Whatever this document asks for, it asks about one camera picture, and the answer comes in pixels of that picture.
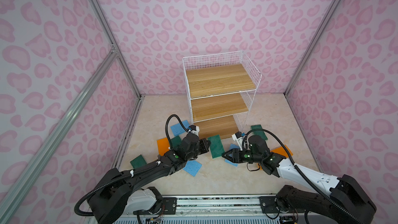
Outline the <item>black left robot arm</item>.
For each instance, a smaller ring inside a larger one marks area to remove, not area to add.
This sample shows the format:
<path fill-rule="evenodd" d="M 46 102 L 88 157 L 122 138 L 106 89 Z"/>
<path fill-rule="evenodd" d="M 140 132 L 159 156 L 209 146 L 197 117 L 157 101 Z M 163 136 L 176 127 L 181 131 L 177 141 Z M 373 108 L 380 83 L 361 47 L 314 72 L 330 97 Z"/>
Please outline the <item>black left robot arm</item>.
<path fill-rule="evenodd" d="M 135 192 L 149 183 L 182 170 L 189 161 L 209 152 L 211 141 L 199 138 L 200 128 L 191 125 L 184 128 L 186 136 L 176 147 L 171 140 L 170 150 L 158 159 L 138 169 L 109 170 L 93 190 L 77 201 L 74 212 L 78 216 L 94 217 L 99 224 L 117 221 L 128 205 L 132 204 Z"/>

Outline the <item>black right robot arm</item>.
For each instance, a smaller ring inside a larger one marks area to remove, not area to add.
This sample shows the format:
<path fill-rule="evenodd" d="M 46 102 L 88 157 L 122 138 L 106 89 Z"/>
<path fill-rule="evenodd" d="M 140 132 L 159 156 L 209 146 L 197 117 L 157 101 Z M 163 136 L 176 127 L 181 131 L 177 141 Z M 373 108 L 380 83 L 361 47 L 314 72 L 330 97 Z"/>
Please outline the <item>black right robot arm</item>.
<path fill-rule="evenodd" d="M 275 196 L 275 208 L 282 213 L 302 209 L 305 216 L 313 212 L 339 224 L 370 224 L 373 221 L 377 207 L 353 177 L 328 175 L 296 163 L 282 141 L 272 132 L 268 134 L 281 145 L 285 155 L 271 151 L 266 140 L 250 130 L 245 134 L 235 133 L 233 139 L 239 147 L 222 156 L 235 164 L 256 163 L 267 175 L 309 189 L 303 191 L 290 185 L 283 186 Z"/>

